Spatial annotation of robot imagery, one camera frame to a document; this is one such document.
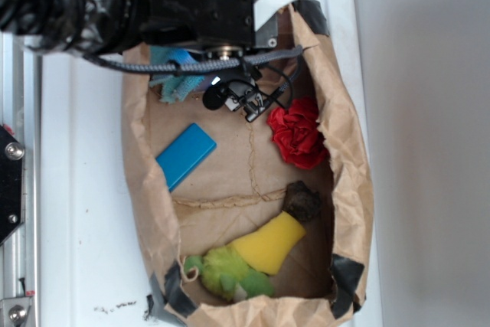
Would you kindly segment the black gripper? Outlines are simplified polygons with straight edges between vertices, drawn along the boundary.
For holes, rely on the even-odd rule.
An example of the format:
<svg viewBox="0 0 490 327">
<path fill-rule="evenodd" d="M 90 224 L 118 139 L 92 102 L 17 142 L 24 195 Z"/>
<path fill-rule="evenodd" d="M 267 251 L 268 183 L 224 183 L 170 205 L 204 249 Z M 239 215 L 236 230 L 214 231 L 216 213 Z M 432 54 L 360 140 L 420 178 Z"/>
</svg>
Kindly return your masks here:
<svg viewBox="0 0 490 327">
<path fill-rule="evenodd" d="M 145 0 L 142 40 L 216 52 L 231 48 L 253 53 L 277 45 L 276 15 L 259 21 L 258 0 Z"/>
</svg>

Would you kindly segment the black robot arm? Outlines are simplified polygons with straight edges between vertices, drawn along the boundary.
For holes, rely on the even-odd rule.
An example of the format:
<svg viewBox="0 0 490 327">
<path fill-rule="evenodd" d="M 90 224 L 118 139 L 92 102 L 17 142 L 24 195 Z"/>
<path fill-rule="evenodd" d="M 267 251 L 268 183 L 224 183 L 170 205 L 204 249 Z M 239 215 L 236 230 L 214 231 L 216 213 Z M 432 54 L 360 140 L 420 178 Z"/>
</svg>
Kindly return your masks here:
<svg viewBox="0 0 490 327">
<path fill-rule="evenodd" d="M 146 43 L 214 51 L 274 47 L 277 17 L 257 0 L 1 0 L 1 30 L 41 53 L 121 53 Z"/>
</svg>

